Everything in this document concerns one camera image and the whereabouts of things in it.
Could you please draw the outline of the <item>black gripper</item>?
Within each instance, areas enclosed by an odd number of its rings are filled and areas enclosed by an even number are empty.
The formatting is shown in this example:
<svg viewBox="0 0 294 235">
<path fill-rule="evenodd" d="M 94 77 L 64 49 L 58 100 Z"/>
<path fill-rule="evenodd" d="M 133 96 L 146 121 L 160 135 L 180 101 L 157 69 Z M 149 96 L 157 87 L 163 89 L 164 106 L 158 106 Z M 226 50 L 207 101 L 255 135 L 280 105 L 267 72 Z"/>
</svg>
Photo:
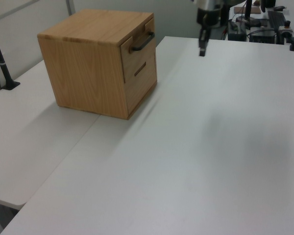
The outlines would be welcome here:
<svg viewBox="0 0 294 235">
<path fill-rule="evenodd" d="M 220 25 L 220 12 L 221 8 L 219 6 L 214 9 L 197 9 L 196 22 L 202 26 L 198 39 L 199 56 L 205 56 L 207 43 L 211 34 L 211 28 L 209 26 Z"/>
</svg>

